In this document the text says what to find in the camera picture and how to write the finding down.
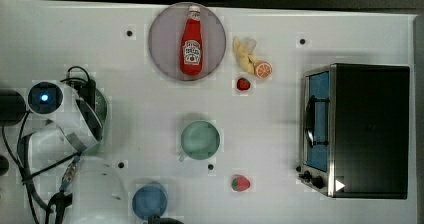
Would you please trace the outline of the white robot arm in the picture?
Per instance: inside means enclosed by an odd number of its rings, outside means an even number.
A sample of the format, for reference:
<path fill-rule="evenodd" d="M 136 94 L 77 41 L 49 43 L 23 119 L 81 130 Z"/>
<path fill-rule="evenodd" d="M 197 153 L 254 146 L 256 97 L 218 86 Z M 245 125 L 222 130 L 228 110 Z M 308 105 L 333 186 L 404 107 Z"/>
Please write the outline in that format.
<path fill-rule="evenodd" d="M 29 91 L 30 113 L 46 123 L 23 138 L 25 181 L 57 173 L 58 190 L 41 200 L 54 215 L 46 224 L 127 224 L 128 199 L 120 178 L 95 155 L 102 142 L 107 105 L 96 83 L 41 81 Z"/>

